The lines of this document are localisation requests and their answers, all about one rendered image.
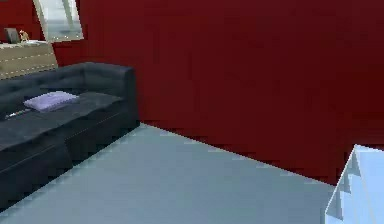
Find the dark remote control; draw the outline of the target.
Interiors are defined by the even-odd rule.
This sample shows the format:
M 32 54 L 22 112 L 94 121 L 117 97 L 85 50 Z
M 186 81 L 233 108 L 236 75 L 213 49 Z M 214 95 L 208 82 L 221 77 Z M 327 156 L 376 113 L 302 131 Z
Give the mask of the dark remote control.
M 24 110 L 16 111 L 16 112 L 13 112 L 11 114 L 6 115 L 5 119 L 9 119 L 9 118 L 12 118 L 12 117 L 15 117 L 18 115 L 22 115 L 22 114 L 25 114 L 25 113 L 30 112 L 30 111 L 31 111 L 30 109 L 24 109 Z

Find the dark grey sofa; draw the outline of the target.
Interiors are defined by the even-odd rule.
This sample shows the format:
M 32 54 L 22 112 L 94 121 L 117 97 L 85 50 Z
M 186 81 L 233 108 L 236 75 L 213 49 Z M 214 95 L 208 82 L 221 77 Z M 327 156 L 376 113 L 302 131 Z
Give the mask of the dark grey sofa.
M 79 100 L 5 119 L 55 91 Z M 132 67 L 85 62 L 0 80 L 0 212 L 139 124 Z

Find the grey picture frame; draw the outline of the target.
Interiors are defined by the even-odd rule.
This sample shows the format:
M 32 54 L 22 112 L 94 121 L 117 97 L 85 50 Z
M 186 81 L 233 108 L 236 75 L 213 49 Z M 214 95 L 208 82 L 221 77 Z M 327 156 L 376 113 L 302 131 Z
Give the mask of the grey picture frame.
M 5 36 L 10 44 L 17 44 L 20 42 L 20 37 L 16 28 L 5 28 Z

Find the pale blue table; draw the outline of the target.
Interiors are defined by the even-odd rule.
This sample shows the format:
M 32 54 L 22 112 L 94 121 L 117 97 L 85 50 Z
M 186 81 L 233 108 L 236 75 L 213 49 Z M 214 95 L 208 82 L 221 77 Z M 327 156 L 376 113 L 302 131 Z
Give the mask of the pale blue table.
M 325 209 L 324 224 L 384 224 L 384 151 L 354 145 Z

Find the lavender pillow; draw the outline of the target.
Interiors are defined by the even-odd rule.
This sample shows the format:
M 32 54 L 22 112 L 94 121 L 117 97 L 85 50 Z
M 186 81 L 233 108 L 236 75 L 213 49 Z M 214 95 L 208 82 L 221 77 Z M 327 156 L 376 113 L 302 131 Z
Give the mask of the lavender pillow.
M 31 109 L 39 112 L 50 112 L 77 101 L 79 97 L 63 91 L 49 92 L 23 102 Z

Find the tan wooden dresser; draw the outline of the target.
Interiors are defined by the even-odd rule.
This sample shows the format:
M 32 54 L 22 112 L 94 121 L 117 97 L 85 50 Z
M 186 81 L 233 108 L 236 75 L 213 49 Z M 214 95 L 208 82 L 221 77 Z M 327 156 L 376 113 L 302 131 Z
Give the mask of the tan wooden dresser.
M 58 67 L 50 43 L 28 41 L 0 44 L 0 80 Z

